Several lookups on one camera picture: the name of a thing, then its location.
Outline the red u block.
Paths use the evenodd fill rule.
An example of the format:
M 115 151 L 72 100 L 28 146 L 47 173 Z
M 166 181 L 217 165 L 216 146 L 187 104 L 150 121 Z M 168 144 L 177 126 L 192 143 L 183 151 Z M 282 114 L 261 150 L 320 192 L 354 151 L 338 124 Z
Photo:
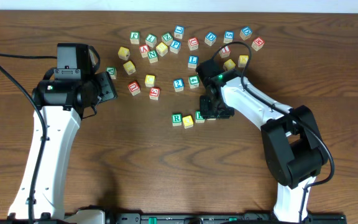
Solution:
M 188 39 L 188 47 L 190 51 L 197 50 L 199 47 L 199 42 L 196 37 Z
M 128 89 L 129 89 L 130 93 L 132 94 L 132 96 L 135 96 L 141 92 L 140 86 L 136 81 L 128 84 Z

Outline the blue L block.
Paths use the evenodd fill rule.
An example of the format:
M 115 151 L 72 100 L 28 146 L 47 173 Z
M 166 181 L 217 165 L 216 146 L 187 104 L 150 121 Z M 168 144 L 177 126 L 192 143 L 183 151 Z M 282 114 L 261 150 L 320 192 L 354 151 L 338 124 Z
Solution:
M 196 68 L 198 66 L 198 56 L 190 55 L 188 58 L 188 68 Z

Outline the green B block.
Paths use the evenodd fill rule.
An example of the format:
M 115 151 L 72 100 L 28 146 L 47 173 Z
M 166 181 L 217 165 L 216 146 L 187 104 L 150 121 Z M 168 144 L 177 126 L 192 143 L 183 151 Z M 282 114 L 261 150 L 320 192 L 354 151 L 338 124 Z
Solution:
M 205 119 L 201 116 L 200 111 L 195 111 L 195 121 L 197 123 L 204 123 L 205 122 Z

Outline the yellow K block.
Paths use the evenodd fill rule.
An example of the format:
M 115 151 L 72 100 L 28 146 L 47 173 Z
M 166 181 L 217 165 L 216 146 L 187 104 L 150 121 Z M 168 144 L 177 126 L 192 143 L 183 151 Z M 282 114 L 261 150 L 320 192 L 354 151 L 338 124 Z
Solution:
M 248 65 L 249 56 L 248 55 L 240 55 L 238 58 L 238 67 L 245 68 Z

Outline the green R block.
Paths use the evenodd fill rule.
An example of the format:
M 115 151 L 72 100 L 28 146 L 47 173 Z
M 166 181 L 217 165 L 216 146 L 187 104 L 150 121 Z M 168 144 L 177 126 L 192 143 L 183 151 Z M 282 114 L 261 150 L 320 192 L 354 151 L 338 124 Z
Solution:
M 182 115 L 180 113 L 172 114 L 172 126 L 181 126 L 182 122 Z

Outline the red M block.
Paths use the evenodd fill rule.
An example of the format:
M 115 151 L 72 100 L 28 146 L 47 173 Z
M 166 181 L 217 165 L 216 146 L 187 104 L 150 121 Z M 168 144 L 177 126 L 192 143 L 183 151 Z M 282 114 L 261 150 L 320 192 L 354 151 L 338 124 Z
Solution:
M 252 45 L 251 47 L 255 50 L 255 51 L 259 51 L 265 44 L 264 39 L 262 39 L 261 37 L 257 37 L 256 39 L 254 39 L 252 41 Z

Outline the green L block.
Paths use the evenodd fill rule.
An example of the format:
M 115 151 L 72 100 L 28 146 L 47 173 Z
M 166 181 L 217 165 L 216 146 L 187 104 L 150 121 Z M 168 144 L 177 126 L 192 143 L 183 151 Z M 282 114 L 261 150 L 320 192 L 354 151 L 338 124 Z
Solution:
M 157 37 L 153 34 L 148 34 L 145 38 L 145 43 L 150 47 L 154 48 L 157 43 Z

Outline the red I block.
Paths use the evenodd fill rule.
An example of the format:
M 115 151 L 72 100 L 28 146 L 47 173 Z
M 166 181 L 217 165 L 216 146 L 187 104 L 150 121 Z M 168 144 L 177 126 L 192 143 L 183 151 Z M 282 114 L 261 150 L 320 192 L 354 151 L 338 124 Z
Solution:
M 227 45 L 225 47 L 223 47 L 220 51 L 219 51 L 219 55 L 221 58 L 226 58 L 228 56 L 230 56 L 231 50 L 230 47 Z

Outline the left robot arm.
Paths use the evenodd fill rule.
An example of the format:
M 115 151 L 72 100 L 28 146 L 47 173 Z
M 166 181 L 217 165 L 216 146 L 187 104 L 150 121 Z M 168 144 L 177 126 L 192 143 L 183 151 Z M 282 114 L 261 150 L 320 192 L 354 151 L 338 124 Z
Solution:
M 28 93 L 1 65 L 0 71 L 34 107 L 34 132 L 20 189 L 0 223 L 114 223 L 105 208 L 89 206 L 67 215 L 65 180 L 70 151 L 84 111 L 115 99 L 108 72 L 99 72 L 100 56 L 91 45 L 59 43 L 56 67 Z

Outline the yellow S block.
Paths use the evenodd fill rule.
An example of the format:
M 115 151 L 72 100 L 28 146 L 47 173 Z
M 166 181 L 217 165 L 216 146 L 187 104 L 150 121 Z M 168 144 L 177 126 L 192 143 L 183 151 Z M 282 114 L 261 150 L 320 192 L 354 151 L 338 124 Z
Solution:
M 236 67 L 236 64 L 234 63 L 234 61 L 232 59 L 229 59 L 229 60 L 225 61 L 224 64 L 223 64 L 223 69 L 225 71 L 232 70 L 235 67 Z

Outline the red E block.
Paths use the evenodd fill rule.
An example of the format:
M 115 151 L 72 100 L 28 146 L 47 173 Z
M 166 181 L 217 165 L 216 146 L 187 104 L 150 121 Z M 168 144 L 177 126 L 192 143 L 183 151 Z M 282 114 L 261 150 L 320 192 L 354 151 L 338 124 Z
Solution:
M 158 100 L 160 96 L 160 88 L 152 87 L 149 92 L 149 98 L 151 100 Z

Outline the green Z block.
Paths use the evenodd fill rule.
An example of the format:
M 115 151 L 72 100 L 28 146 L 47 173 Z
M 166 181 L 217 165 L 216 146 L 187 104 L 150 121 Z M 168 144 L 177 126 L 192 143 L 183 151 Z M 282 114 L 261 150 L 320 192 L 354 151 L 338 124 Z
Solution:
M 162 35 L 162 42 L 167 45 L 167 46 L 170 46 L 173 42 L 173 36 L 171 35 L 171 33 L 167 32 L 167 33 L 164 33 Z

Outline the blue D block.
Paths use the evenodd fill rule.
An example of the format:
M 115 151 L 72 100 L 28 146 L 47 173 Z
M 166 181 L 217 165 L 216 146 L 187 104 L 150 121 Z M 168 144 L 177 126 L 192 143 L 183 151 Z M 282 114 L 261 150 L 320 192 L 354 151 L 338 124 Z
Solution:
M 212 46 L 215 43 L 216 38 L 217 38 L 216 34 L 214 34 L 213 32 L 208 32 L 204 38 L 204 42 L 208 46 Z

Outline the red U block upper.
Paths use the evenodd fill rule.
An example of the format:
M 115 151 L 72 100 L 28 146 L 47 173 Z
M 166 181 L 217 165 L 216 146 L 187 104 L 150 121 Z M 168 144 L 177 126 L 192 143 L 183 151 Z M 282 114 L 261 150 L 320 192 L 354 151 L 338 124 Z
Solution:
M 188 47 L 190 51 L 197 50 L 199 47 L 199 42 L 196 37 L 188 39 Z

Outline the green N block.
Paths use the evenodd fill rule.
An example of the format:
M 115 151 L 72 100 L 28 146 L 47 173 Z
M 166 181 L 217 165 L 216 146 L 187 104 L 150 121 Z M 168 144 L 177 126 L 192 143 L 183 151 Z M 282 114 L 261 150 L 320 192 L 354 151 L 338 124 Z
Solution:
M 147 57 L 150 63 L 155 63 L 158 61 L 158 53 L 155 50 L 147 52 Z

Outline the yellow C block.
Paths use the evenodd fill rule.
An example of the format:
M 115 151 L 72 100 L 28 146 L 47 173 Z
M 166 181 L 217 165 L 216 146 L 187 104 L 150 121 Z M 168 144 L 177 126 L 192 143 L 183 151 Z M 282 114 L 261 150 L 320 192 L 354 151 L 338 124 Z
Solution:
M 155 75 L 146 75 L 145 76 L 145 85 L 146 87 L 152 88 L 155 86 Z

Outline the green 4 block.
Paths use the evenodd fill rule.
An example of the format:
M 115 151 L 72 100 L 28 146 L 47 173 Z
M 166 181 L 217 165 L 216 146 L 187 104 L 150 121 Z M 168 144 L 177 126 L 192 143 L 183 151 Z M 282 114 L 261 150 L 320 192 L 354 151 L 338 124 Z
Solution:
M 200 80 L 197 75 L 188 77 L 188 83 L 190 88 L 198 88 L 200 85 Z

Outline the red U block lower left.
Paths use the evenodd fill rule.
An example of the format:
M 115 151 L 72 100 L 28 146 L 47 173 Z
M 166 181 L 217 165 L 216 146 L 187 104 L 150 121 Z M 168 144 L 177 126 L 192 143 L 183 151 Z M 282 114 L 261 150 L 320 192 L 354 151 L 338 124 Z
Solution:
M 132 94 L 132 96 L 135 96 L 141 92 L 140 86 L 136 81 L 128 84 L 128 89 L 129 89 L 130 93 Z

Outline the blue P block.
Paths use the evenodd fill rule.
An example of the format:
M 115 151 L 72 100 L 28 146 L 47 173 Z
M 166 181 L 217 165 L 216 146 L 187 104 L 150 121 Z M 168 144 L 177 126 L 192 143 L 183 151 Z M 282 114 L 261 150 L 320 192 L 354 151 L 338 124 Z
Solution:
M 170 51 L 177 54 L 179 53 L 181 49 L 181 42 L 174 40 L 171 44 L 170 44 Z

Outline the yellow O block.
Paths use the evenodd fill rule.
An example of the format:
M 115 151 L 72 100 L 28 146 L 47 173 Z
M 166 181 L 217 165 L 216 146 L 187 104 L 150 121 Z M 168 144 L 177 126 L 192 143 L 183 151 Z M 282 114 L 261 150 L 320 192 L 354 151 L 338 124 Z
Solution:
M 182 122 L 185 129 L 192 128 L 194 125 L 194 121 L 191 115 L 182 117 Z

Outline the red A block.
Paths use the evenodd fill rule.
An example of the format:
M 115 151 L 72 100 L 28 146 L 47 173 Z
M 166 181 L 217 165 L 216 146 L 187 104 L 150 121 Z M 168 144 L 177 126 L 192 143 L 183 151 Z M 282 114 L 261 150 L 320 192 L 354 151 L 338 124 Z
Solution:
M 147 44 L 141 45 L 139 47 L 139 51 L 140 51 L 140 54 L 141 54 L 142 58 L 147 58 L 148 53 L 150 52 L 150 48 L 149 48 L 149 46 Z

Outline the green V block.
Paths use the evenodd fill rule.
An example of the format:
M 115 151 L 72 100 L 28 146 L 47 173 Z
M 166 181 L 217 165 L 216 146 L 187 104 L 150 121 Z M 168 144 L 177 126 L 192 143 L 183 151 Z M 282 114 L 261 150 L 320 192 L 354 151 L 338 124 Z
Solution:
M 109 73 L 111 79 L 115 80 L 117 78 L 117 70 L 115 67 L 107 67 L 106 71 Z

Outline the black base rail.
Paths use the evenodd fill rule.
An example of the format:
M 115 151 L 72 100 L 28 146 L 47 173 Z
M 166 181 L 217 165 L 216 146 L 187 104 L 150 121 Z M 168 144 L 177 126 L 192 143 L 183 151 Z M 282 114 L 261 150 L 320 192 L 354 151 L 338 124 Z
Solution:
M 101 210 L 80 210 L 74 215 L 64 218 L 67 223 L 115 223 L 115 224 L 220 224 L 220 223 L 280 223 L 269 213 L 244 213 L 230 215 L 212 214 L 139 214 L 139 213 L 109 213 Z

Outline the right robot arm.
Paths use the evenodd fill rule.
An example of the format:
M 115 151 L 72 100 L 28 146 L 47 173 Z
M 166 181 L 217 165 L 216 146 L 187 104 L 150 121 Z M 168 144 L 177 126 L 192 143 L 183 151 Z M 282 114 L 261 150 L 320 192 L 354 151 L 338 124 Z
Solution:
M 319 185 L 316 177 L 322 166 L 334 166 L 311 110 L 273 100 L 254 87 L 244 72 L 222 70 L 212 59 L 199 64 L 196 73 L 206 89 L 200 98 L 204 119 L 226 119 L 238 111 L 260 130 L 267 167 L 278 183 L 275 218 L 305 221 L 310 188 Z

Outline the blue 2 block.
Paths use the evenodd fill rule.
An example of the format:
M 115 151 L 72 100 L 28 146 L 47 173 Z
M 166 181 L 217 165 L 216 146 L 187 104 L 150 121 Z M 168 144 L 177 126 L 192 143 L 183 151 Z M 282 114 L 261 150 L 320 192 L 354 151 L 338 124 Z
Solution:
M 173 81 L 173 87 L 176 92 L 183 91 L 184 90 L 184 82 L 182 78 L 175 79 Z

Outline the blue J block top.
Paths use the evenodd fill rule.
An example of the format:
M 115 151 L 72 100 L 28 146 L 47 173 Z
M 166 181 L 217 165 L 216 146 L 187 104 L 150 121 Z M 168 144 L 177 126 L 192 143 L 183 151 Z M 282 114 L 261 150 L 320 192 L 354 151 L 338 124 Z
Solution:
M 185 28 L 183 26 L 175 26 L 174 38 L 182 39 L 184 36 Z

